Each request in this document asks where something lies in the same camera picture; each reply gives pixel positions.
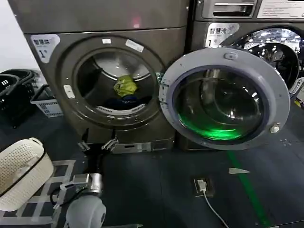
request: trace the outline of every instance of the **white wall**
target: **white wall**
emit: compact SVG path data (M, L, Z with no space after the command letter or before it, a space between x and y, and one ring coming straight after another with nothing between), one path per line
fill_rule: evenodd
M0 72L39 69L7 0L0 0Z

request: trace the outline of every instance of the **black laundry basket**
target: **black laundry basket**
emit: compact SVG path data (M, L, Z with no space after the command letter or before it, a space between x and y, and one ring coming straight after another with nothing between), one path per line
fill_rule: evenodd
M38 74L31 70L12 69L0 74L0 117L17 128L35 110L30 103L34 95L32 80Z

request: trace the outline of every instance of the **green light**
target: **green light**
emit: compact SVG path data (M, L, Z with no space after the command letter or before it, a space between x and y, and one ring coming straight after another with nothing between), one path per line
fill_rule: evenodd
M212 128L210 127L208 129L208 126L206 125L206 129L200 129L197 126L193 125L192 121L189 120L187 117L182 116L179 114L181 122L190 130L196 132L199 135L202 135L209 139L214 140L231 140L231 139L237 139L242 134L240 134L237 129L229 129L229 130L222 130L218 128Z

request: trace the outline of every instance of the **gray basket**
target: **gray basket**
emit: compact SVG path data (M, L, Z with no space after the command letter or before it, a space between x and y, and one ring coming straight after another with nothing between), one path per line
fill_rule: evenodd
M48 85L43 85L32 97L30 102L37 105L37 107L49 118L63 115L62 110Z

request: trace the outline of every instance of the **open washer door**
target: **open washer door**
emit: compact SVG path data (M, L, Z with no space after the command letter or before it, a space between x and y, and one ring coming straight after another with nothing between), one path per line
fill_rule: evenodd
M198 50L174 62L161 80L159 100L180 134L219 150L261 144L284 126L290 108L275 68L228 47Z

